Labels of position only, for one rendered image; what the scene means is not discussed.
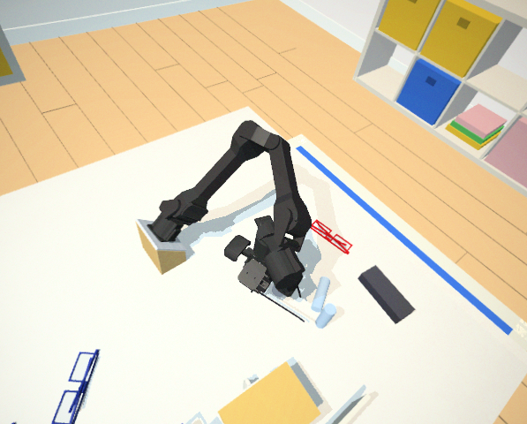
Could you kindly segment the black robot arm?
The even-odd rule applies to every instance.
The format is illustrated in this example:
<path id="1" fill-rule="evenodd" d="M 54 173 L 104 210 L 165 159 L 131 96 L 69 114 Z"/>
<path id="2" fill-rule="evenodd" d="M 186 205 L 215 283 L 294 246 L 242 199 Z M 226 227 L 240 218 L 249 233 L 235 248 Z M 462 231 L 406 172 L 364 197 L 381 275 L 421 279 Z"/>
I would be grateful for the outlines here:
<path id="1" fill-rule="evenodd" d="M 237 276 L 238 281 L 256 293 L 267 290 L 272 278 L 278 290 L 296 284 L 305 271 L 295 252 L 300 252 L 312 219 L 301 199 L 290 154 L 290 144 L 280 135 L 264 130 L 252 120 L 244 121 L 232 136 L 230 148 L 200 182 L 173 200 L 162 201 L 161 214 L 147 228 L 161 241 L 176 241 L 184 225 L 201 221 L 208 213 L 207 202 L 246 161 L 269 153 L 275 182 L 274 221 L 270 215 L 254 219 L 254 250 Z M 285 237 L 290 234 L 293 239 Z M 270 276 L 269 276 L 270 275 Z"/>

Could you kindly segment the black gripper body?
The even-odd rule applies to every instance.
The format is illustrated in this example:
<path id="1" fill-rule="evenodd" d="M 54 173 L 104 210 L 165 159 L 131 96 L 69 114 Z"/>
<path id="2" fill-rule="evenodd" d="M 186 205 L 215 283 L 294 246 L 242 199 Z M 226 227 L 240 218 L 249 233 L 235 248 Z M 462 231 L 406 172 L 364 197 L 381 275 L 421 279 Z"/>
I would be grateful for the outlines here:
<path id="1" fill-rule="evenodd" d="M 257 261 L 265 265 L 265 261 L 264 261 L 265 258 L 262 258 L 262 257 L 258 256 L 256 254 L 255 250 L 254 250 L 254 247 L 253 247 L 253 249 L 248 247 L 250 244 L 251 244 L 251 241 L 248 240 L 247 238 L 244 238 L 241 235 L 236 235 L 229 242 L 229 244 L 226 245 L 226 247 L 224 249 L 224 256 L 227 257 L 228 259 L 230 259 L 231 261 L 237 261 L 237 258 L 239 257 L 239 255 L 242 254 L 243 256 L 245 256 L 247 258 L 245 260 L 245 263 L 246 263 L 248 261 L 248 258 L 250 256 L 252 256 L 252 254 L 254 254 L 254 255 L 256 255 L 255 257 L 257 257 Z M 296 288 L 299 285 L 299 283 L 301 282 L 301 280 L 303 278 L 303 274 L 301 274 L 301 275 L 302 276 L 300 277 L 300 279 L 298 280 L 298 282 L 296 284 L 293 284 L 292 286 L 290 286 L 288 288 L 285 288 L 285 289 L 281 289 L 281 290 L 277 289 L 277 291 L 279 291 L 280 293 L 282 293 L 286 297 L 290 297 L 292 295 L 292 293 L 296 290 Z"/>

